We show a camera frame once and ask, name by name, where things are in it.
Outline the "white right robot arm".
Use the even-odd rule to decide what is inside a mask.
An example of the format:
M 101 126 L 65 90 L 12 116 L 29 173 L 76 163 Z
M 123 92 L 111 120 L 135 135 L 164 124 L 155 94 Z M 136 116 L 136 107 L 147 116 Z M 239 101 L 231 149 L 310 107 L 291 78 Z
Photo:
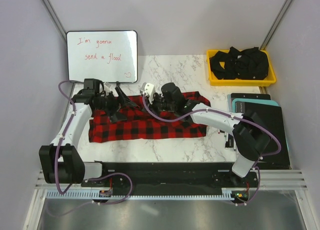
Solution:
M 260 126 L 261 119 L 256 113 L 226 112 L 188 100 L 174 83 L 163 85 L 161 94 L 156 93 L 153 84 L 145 83 L 141 94 L 146 111 L 160 121 L 186 121 L 214 127 L 231 135 L 238 150 L 238 157 L 229 174 L 233 186 L 242 186 L 247 181 L 248 172 L 270 142 L 269 132 Z

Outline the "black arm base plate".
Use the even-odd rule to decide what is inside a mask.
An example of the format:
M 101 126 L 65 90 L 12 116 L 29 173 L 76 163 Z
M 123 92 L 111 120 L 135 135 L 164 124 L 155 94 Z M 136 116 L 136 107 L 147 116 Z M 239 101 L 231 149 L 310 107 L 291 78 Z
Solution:
M 255 172 L 240 178 L 231 172 L 231 163 L 147 163 L 104 162 L 102 176 L 107 179 L 83 182 L 83 187 L 112 187 L 114 195 L 200 196 L 220 195 L 223 188 L 246 190 L 258 185 Z

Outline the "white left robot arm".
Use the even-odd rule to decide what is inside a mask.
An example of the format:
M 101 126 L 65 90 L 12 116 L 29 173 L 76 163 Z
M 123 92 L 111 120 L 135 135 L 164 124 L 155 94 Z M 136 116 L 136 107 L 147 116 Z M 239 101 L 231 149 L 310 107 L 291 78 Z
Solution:
M 82 84 L 83 88 L 77 94 L 67 97 L 71 109 L 59 133 L 38 152 L 46 183 L 79 184 L 86 178 L 92 178 L 98 186 L 109 183 L 110 175 L 102 170 L 100 162 L 83 162 L 77 151 L 79 140 L 94 111 L 103 111 L 111 123 L 117 123 L 127 119 L 120 109 L 137 105 L 119 85 L 115 87 L 117 96 L 114 96 L 101 80 L 85 79 Z

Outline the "red black plaid shirt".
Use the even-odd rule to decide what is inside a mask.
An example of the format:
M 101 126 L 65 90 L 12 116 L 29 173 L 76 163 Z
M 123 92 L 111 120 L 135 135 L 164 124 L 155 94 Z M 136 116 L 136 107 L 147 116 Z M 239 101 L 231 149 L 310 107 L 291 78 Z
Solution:
M 207 127 L 201 124 L 177 121 L 167 123 L 155 119 L 144 111 L 141 96 L 129 96 L 137 107 L 124 107 L 120 113 L 126 121 L 110 122 L 107 114 L 96 110 L 89 121 L 88 140 L 90 143 L 104 143 L 117 140 L 197 138 L 207 135 Z

